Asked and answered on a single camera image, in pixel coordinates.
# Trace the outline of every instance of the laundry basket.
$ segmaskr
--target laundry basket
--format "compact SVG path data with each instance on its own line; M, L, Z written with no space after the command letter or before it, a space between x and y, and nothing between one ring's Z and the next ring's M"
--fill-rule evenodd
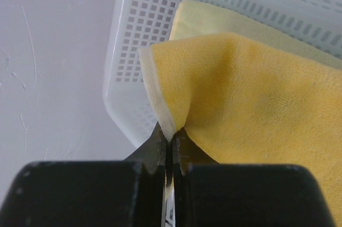
M108 113L140 146L156 116L144 89L137 50L167 41L181 0L116 0L105 68ZM196 0L234 10L337 58L342 55L342 0Z

